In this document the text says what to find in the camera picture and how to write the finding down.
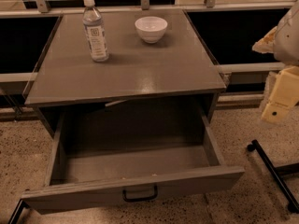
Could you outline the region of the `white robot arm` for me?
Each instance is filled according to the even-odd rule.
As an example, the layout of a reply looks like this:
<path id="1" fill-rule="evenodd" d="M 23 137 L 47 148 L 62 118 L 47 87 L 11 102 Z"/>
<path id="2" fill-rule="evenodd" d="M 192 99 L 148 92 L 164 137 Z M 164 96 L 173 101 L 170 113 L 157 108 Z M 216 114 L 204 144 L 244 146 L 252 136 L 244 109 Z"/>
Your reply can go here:
<path id="1" fill-rule="evenodd" d="M 299 102 L 299 0 L 252 50 L 272 53 L 276 60 L 285 64 L 277 74 L 269 73 L 261 102 L 261 120 L 279 123 Z"/>

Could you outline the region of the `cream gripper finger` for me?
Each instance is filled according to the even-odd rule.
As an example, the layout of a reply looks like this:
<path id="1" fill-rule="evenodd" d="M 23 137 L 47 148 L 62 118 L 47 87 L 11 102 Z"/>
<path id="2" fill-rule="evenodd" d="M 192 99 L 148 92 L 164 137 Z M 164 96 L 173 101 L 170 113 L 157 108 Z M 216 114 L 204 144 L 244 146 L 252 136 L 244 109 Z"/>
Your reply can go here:
<path id="1" fill-rule="evenodd" d="M 263 38 L 255 42 L 252 50 L 261 54 L 274 53 L 274 40 L 277 27 L 272 28 Z"/>
<path id="2" fill-rule="evenodd" d="M 279 123 L 287 117 L 288 113 L 289 109 L 268 103 L 262 112 L 261 120 L 272 124 Z"/>

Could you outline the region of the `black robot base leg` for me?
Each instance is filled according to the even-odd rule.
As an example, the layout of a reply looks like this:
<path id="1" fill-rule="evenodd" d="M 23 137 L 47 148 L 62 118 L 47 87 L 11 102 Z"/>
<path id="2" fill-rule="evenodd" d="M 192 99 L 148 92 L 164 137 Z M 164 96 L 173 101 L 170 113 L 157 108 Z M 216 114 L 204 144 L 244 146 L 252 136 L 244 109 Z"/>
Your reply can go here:
<path id="1" fill-rule="evenodd" d="M 299 163 L 291 163 L 282 166 L 275 166 L 262 146 L 257 140 L 253 140 L 250 144 L 247 145 L 247 151 L 253 152 L 257 151 L 260 158 L 262 159 L 267 170 L 270 172 L 271 176 L 274 178 L 275 182 L 278 184 L 278 187 L 282 191 L 283 195 L 288 201 L 287 208 L 291 213 L 299 214 L 299 202 L 296 200 L 295 196 L 292 194 L 291 190 L 287 186 L 283 177 L 286 175 L 294 175 L 299 173 Z"/>

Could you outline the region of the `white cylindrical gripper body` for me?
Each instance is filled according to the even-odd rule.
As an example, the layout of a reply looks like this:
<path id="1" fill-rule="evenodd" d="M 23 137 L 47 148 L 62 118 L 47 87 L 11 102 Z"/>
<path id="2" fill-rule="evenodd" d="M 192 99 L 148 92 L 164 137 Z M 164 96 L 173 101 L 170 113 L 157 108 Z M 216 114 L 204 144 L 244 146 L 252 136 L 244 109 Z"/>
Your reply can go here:
<path id="1" fill-rule="evenodd" d="M 290 66 L 277 74 L 270 105 L 289 110 L 299 102 L 299 67 Z"/>

